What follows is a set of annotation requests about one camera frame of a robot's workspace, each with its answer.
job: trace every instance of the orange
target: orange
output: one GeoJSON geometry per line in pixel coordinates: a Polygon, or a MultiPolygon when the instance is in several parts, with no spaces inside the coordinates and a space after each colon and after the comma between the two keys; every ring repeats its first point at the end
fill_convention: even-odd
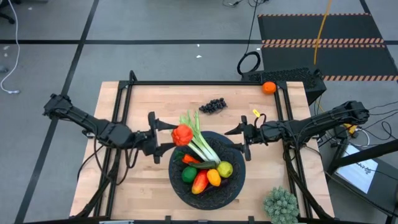
{"type": "Polygon", "coordinates": [[[262,92],[265,94],[273,94],[276,92],[276,85],[273,82],[265,82],[262,84],[262,92]]]}

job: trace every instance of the black bowl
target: black bowl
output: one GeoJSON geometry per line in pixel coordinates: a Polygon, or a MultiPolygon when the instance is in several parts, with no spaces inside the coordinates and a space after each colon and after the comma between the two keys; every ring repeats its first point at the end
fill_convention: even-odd
{"type": "Polygon", "coordinates": [[[199,161],[202,161],[200,157],[188,146],[176,147],[174,149],[174,152],[170,157],[169,178],[175,193],[185,203],[202,210],[214,210],[224,207],[238,196],[243,187],[244,178],[246,176],[246,167],[244,165],[244,159],[241,152],[227,146],[228,144],[233,143],[227,137],[212,131],[203,131],[202,135],[206,139],[207,143],[217,153],[221,161],[228,161],[232,164],[233,173],[228,177],[228,183],[220,187],[214,187],[211,190],[205,190],[198,195],[194,195],[191,192],[192,184],[183,182],[181,177],[182,171],[188,165],[183,163],[180,158],[177,159],[175,157],[177,152],[181,151],[193,156],[199,161]]]}

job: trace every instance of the black floor mat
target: black floor mat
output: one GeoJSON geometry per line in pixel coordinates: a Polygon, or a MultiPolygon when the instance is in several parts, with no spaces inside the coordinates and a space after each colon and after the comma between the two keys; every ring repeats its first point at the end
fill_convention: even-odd
{"type": "MultiPolygon", "coordinates": [[[[316,39],[323,14],[294,14],[286,16],[259,15],[262,40],[316,39]]],[[[322,30],[322,39],[382,38],[369,14],[330,14],[322,30]]]]}
{"type": "Polygon", "coordinates": [[[398,75],[384,45],[320,45],[317,66],[313,65],[314,46],[263,45],[264,70],[319,68],[326,80],[395,80],[398,75]]]}

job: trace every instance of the yellow cable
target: yellow cable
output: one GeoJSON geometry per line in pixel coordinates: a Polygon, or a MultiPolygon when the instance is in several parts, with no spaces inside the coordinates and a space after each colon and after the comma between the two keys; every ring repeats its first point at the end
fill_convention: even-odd
{"type": "Polygon", "coordinates": [[[321,23],[321,28],[319,28],[318,38],[317,38],[317,42],[316,42],[316,45],[315,45],[315,53],[313,55],[313,64],[314,65],[317,64],[317,52],[318,52],[318,44],[319,44],[318,42],[319,42],[319,38],[321,37],[321,33],[322,33],[323,25],[325,24],[326,17],[329,14],[330,6],[331,6],[331,0],[329,0],[328,7],[326,9],[326,13],[323,16],[323,20],[322,20],[322,23],[321,23]]]}
{"type": "Polygon", "coordinates": [[[319,109],[321,109],[322,112],[325,112],[318,100],[315,100],[315,103],[318,105],[319,109]]]}

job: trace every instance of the black floor stripe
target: black floor stripe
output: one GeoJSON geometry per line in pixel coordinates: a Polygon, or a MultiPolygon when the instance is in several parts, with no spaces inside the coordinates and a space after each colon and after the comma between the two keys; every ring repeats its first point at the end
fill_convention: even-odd
{"type": "MultiPolygon", "coordinates": [[[[93,22],[93,18],[94,18],[96,8],[98,6],[98,2],[99,2],[99,0],[94,0],[93,5],[91,7],[91,11],[90,11],[90,14],[88,15],[85,28],[83,30],[83,33],[82,33],[80,41],[79,41],[79,45],[76,49],[75,56],[72,60],[72,64],[70,65],[70,69],[69,69],[67,78],[66,78],[64,86],[62,88],[62,94],[68,93],[70,84],[72,82],[73,75],[75,74],[77,63],[78,63],[80,55],[81,55],[81,51],[83,50],[84,42],[87,38],[91,23],[93,22]]],[[[51,145],[54,133],[55,133],[55,129],[57,127],[57,123],[58,123],[57,119],[51,120],[50,127],[47,131],[42,148],[40,150],[39,158],[37,158],[36,165],[34,167],[32,176],[30,177],[30,181],[26,188],[24,198],[22,199],[22,203],[19,207],[17,217],[15,219],[15,223],[23,223],[25,220],[25,216],[26,216],[27,210],[29,208],[30,201],[32,200],[33,194],[34,194],[36,186],[37,186],[37,182],[39,181],[39,178],[40,178],[40,173],[42,172],[42,169],[44,166],[45,158],[47,157],[47,153],[50,149],[50,145],[51,145]]]]}
{"type": "MultiPolygon", "coordinates": [[[[79,44],[80,40],[18,40],[19,44],[79,44]]],[[[15,40],[0,40],[0,44],[16,44],[15,40]]]]}
{"type": "MultiPolygon", "coordinates": [[[[157,45],[157,44],[247,44],[248,40],[87,40],[85,44],[157,45]]],[[[261,44],[262,40],[250,40],[261,44]]]]}
{"type": "Polygon", "coordinates": [[[398,40],[385,40],[386,45],[398,45],[398,40]]]}
{"type": "Polygon", "coordinates": [[[361,5],[362,5],[362,8],[363,8],[363,11],[365,12],[365,13],[371,13],[371,11],[369,10],[369,7],[368,7],[368,4],[366,4],[366,1],[365,0],[359,0],[360,2],[361,2],[361,5]]]}
{"type": "MultiPolygon", "coordinates": [[[[250,44],[261,44],[262,40],[250,40],[250,44]]],[[[79,44],[80,40],[19,40],[19,44],[79,44]]],[[[84,44],[98,45],[157,45],[157,44],[247,44],[248,40],[86,40],[84,44]]],[[[15,44],[15,40],[0,40],[0,44],[15,44]]]]}

